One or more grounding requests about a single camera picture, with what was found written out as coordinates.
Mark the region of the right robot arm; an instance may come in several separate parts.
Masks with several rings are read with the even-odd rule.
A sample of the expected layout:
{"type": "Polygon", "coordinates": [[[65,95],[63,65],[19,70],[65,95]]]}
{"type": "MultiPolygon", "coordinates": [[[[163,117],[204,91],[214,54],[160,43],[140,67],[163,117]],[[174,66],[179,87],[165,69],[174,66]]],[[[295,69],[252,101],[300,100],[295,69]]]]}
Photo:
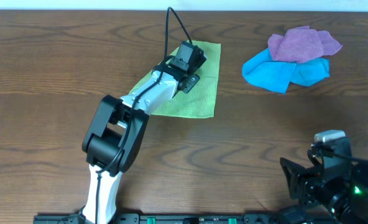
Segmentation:
{"type": "Polygon", "coordinates": [[[352,156],[350,140],[314,141],[307,156],[309,168],[280,159],[300,212],[322,206],[335,223],[368,223],[368,160],[352,156]]]}

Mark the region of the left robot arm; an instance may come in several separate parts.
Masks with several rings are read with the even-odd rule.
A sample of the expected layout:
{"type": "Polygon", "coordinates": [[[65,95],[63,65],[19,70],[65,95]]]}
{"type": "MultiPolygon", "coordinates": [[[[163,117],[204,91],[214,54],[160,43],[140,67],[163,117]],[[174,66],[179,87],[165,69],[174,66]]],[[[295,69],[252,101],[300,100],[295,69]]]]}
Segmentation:
{"type": "Polygon", "coordinates": [[[91,180],[80,223],[114,220],[121,177],[137,157],[150,115],[178,92],[188,93],[199,81],[196,71],[206,59],[201,48],[182,42],[177,53],[165,56],[137,90],[101,100],[82,143],[91,180]]]}

